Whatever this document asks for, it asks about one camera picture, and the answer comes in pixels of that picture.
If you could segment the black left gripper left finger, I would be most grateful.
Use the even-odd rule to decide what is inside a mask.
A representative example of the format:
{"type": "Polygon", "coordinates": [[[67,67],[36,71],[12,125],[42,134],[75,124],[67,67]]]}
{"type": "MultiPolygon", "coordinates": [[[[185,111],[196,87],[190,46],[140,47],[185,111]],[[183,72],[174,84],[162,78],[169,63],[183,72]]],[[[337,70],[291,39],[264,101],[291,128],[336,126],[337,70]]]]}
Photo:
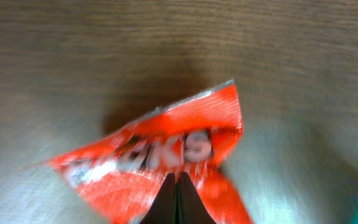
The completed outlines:
{"type": "Polygon", "coordinates": [[[176,178],[174,173],[170,173],[164,179],[157,196],[140,224],[174,224],[176,212],[176,178]]]}

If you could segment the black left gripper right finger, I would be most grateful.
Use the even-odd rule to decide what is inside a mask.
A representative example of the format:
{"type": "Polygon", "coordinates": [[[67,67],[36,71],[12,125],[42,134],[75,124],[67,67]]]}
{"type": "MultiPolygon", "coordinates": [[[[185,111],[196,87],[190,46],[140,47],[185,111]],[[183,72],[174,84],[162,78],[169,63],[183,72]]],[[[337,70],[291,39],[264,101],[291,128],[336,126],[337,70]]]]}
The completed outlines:
{"type": "Polygon", "coordinates": [[[187,172],[181,172],[177,182],[177,223],[216,224],[205,209],[187,172]]]}

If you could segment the red candy bag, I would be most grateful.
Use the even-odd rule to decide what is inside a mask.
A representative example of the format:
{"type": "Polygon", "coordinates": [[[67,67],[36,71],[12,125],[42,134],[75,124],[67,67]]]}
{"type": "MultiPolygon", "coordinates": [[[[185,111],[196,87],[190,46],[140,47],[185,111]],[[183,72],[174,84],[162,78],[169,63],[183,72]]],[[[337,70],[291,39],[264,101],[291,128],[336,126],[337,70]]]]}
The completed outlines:
{"type": "Polygon", "coordinates": [[[229,80],[127,123],[90,145],[48,161],[111,223],[140,223],[164,179],[187,172],[216,223],[251,217],[219,168],[243,134],[236,86],[229,80]]]}

